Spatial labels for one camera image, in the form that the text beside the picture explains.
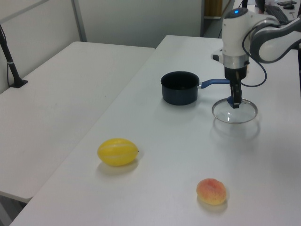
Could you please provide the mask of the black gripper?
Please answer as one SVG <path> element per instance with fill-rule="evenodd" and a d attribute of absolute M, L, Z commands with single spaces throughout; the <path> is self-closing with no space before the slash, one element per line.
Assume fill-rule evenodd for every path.
<path fill-rule="evenodd" d="M 241 81 L 246 77 L 247 66 L 238 69 L 224 67 L 225 78 L 230 81 L 231 97 L 233 98 L 233 108 L 239 108 L 242 102 Z"/>

